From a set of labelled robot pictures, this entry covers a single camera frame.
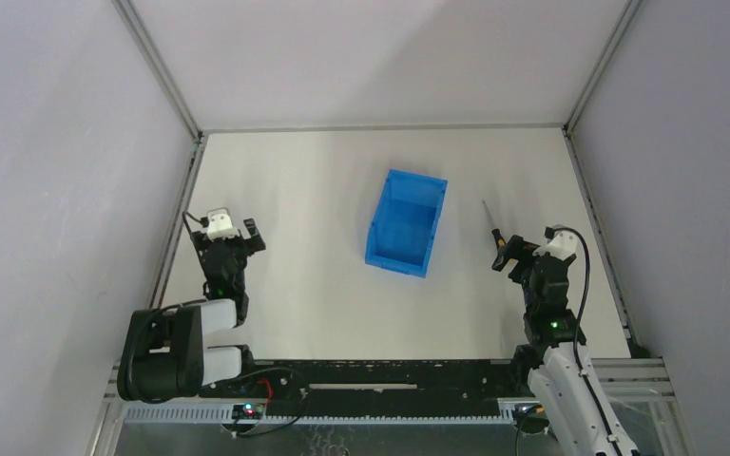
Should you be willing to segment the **yellow black screwdriver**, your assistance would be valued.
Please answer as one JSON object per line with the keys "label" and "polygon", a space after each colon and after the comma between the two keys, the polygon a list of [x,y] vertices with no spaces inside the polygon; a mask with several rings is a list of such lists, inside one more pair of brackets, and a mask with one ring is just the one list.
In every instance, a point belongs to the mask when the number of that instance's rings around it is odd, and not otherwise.
{"label": "yellow black screwdriver", "polygon": [[484,199],[482,200],[482,205],[483,205],[487,220],[490,225],[490,233],[493,238],[493,244],[497,250],[500,250],[506,245],[506,241],[502,235],[501,230],[499,229],[498,224],[496,223],[496,221],[490,211],[490,208],[489,208],[487,202]]}

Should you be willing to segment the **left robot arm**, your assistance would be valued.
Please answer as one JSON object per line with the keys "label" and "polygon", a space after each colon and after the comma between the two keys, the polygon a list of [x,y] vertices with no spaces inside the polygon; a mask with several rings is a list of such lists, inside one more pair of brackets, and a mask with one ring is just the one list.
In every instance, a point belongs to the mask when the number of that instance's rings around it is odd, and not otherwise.
{"label": "left robot arm", "polygon": [[189,238],[204,282],[201,299],[132,314],[117,389],[125,401],[160,404],[193,397],[212,384],[242,375],[244,346],[208,347],[204,338],[241,326],[248,314],[245,269],[266,244],[253,219],[246,235],[223,211],[207,214]]}

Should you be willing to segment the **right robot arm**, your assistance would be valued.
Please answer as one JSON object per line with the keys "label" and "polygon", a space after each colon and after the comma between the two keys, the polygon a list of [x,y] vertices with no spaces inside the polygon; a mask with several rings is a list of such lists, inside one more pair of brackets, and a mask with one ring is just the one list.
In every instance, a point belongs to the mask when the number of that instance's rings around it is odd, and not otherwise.
{"label": "right robot arm", "polygon": [[591,273],[585,237],[566,226],[548,227],[543,245],[504,238],[497,228],[491,235],[492,270],[511,264],[508,277],[524,298],[527,341],[511,364],[537,403],[521,413],[517,427],[544,414],[566,455],[639,454],[605,394],[581,327]]}

